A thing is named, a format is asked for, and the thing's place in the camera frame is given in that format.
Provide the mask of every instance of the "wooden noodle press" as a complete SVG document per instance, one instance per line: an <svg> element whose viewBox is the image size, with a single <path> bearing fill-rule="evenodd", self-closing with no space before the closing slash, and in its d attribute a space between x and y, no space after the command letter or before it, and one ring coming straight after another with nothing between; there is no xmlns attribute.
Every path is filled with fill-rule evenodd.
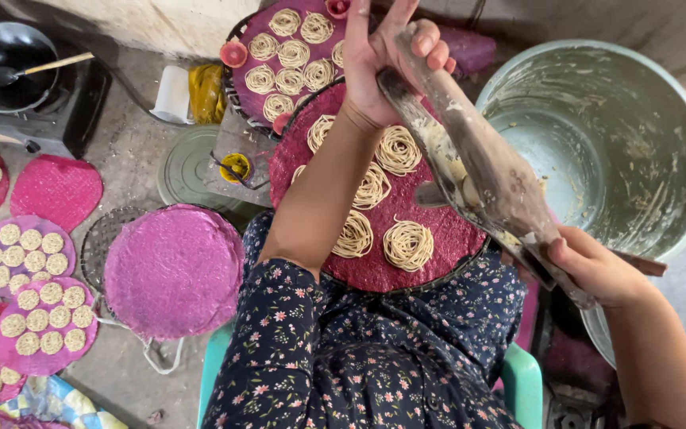
<svg viewBox="0 0 686 429"><path fill-rule="evenodd" d="M408 24L394 42L443 125L419 103L398 72L388 68L377 76L380 90L401 116L433 174L434 182L419 186L415 199L426 208L450 205L491 235L542 286L552 290L559 285L577 307L594 307L595 297L546 257L547 246L560 234L534 170L476 110L446 70L430 70L425 58L412 53L416 30L416 24ZM653 265L649 259L624 256L635 267Z"/></svg>

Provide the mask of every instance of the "metal basin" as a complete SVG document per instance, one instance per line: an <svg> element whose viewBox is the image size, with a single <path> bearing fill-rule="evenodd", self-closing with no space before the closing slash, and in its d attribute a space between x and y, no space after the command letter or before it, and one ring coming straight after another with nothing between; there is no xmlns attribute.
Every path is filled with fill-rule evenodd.
<svg viewBox="0 0 686 429"><path fill-rule="evenodd" d="M541 44L495 73L476 105L564 224L666 262L686 247L686 94L661 66L614 44ZM615 366L602 309L582 317Z"/></svg>

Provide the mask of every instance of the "floral dress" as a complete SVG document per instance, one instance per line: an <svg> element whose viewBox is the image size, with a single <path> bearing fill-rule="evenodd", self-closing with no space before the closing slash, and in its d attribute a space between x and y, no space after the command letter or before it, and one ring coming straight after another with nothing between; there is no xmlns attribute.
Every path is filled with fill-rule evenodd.
<svg viewBox="0 0 686 429"><path fill-rule="evenodd" d="M498 248L439 285L363 292L284 259L253 268L273 216L243 237L249 274L203 428L520 427L491 394L526 291Z"/></svg>

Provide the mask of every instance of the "green plastic chair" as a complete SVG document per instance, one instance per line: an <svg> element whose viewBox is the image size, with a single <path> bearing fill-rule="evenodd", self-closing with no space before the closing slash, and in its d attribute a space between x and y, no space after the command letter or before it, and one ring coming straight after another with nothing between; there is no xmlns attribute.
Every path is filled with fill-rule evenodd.
<svg viewBox="0 0 686 429"><path fill-rule="evenodd" d="M214 331L208 340L203 362L203 377L200 379L200 409L197 413L197 427L203 422L205 408L214 390L216 375L224 361L226 347L232 336L232 322ZM513 343L505 354L501 367L501 381L505 384L505 404L515 420L525 429L541 429L542 424L542 381L541 370L536 359Z"/></svg>

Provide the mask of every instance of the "black wok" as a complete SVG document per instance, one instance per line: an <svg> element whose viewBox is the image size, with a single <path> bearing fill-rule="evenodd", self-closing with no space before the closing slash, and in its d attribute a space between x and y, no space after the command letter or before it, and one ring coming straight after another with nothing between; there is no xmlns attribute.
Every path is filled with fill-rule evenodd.
<svg viewBox="0 0 686 429"><path fill-rule="evenodd" d="M0 67L25 70L55 60L54 44L40 31L17 22L0 22ZM57 70L25 75L0 88L0 112L20 112L42 103L57 81Z"/></svg>

